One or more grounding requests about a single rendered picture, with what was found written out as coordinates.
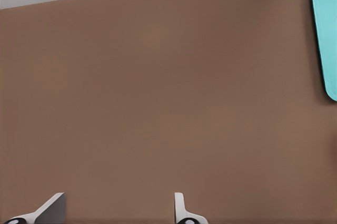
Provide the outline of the pale blue-green tray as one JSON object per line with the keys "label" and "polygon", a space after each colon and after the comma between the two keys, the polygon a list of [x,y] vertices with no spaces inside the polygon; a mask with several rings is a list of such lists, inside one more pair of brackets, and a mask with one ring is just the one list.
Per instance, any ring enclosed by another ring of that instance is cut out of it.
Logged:
{"label": "pale blue-green tray", "polygon": [[312,6],[325,90],[337,101],[337,0],[312,0]]}

